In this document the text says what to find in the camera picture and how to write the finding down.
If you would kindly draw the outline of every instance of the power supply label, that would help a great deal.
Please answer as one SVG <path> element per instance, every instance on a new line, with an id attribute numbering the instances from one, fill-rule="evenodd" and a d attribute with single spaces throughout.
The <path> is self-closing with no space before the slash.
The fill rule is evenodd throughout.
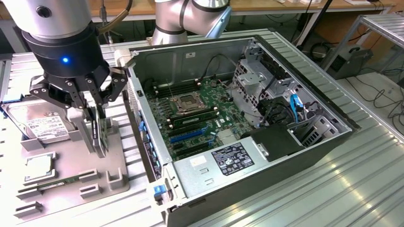
<path id="1" fill-rule="evenodd" d="M 39 140 L 67 135 L 67 129 L 63 126 L 59 116 L 27 120 L 26 126 Z"/>
<path id="2" fill-rule="evenodd" d="M 235 143 L 217 151 L 211 152 L 214 161 L 218 165 L 221 173 L 227 176 L 254 163 L 241 145 Z"/>

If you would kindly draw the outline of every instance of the wooden table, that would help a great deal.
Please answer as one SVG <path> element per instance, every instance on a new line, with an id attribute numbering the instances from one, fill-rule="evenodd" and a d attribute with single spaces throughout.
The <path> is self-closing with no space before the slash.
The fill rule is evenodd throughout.
<path id="1" fill-rule="evenodd" d="M 319 10 L 325 4 L 326 0 L 321 3 L 311 4 L 307 9 L 307 5 L 302 3 L 279 3 L 275 0 L 231 0 L 231 15 L 233 16 L 246 16 L 246 15 L 265 15 L 265 14 L 287 14 L 287 13 L 313 13 L 305 30 L 302 31 L 299 40 L 297 44 L 301 44 L 307 31 L 313 25 L 315 18 L 318 17 Z M 386 13 L 391 6 L 394 5 L 394 0 L 381 0 L 383 4 L 383 10 L 381 13 Z M 87 0 L 90 6 L 91 20 L 94 22 L 101 22 L 98 17 L 98 8 L 101 5 L 101 0 Z M 121 12 L 126 6 L 126 0 L 105 0 L 106 8 L 106 19 L 107 21 Z M 343 0 L 333 0 L 326 12 L 343 12 L 343 11 L 365 11 L 374 10 L 374 6 L 370 5 L 350 5 Z M 19 43 L 18 36 L 14 34 L 13 26 L 14 23 L 10 20 L 7 11 L 0 3 L 0 28 L 5 34 L 5 37 L 15 52 L 25 52 L 26 49 Z M 154 19 L 154 0 L 133 0 L 133 6 L 129 15 L 123 20 L 149 20 Z"/>

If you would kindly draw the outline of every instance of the warning label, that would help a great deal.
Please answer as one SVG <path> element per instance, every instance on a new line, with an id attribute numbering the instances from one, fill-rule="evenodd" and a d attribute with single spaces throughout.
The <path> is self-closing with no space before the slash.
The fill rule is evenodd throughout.
<path id="1" fill-rule="evenodd" d="M 59 116 L 27 120 L 26 126 L 39 140 L 47 140 L 67 135 L 67 130 Z"/>
<path id="2" fill-rule="evenodd" d="M 241 145 L 235 143 L 226 148 L 211 152 L 213 158 L 221 170 L 221 173 L 227 176 L 247 166 L 253 165 L 253 161 Z"/>

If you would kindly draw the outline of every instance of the motherboard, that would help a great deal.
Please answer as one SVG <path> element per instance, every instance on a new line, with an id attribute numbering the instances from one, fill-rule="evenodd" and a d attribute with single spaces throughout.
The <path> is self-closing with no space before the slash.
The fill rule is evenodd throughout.
<path id="1" fill-rule="evenodd" d="M 162 139 L 179 160 L 239 139 L 251 129 L 233 103 L 230 85 L 205 79 L 146 94 Z"/>

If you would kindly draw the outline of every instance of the hard drive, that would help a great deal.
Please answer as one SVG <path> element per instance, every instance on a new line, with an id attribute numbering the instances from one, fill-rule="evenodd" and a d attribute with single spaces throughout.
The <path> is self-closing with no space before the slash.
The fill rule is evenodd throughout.
<path id="1" fill-rule="evenodd" d="M 46 144 L 67 140 L 67 132 L 75 130 L 66 110 L 33 96 L 23 97 L 19 102 L 3 103 L 1 108 L 26 139 L 37 138 Z"/>

